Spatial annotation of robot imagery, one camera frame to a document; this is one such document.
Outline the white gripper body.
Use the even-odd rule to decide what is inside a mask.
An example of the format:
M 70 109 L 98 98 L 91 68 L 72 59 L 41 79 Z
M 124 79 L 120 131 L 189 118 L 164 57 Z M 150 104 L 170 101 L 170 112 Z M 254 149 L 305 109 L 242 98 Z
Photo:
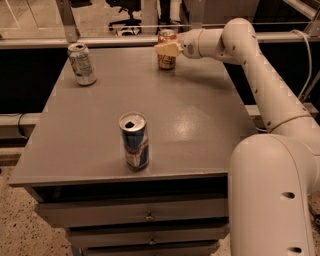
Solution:
M 180 33 L 177 36 L 178 42 L 182 47 L 182 54 L 191 59 L 199 59 L 199 30 L 190 30 L 188 32 Z

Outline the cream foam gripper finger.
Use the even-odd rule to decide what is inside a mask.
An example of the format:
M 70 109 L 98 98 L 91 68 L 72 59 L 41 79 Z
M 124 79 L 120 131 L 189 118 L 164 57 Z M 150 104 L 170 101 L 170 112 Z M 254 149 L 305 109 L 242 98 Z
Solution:
M 154 46 L 156 53 L 170 57 L 177 57 L 182 51 L 181 44 L 176 41 L 160 43 Z

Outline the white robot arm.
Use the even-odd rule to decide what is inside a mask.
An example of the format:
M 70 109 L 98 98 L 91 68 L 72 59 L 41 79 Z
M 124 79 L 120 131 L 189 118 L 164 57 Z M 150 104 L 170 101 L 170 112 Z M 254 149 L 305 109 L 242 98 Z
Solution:
M 155 49 L 240 65 L 266 128 L 231 156 L 231 255 L 315 256 L 308 196 L 320 186 L 320 126 L 263 55 L 251 23 L 190 30 Z

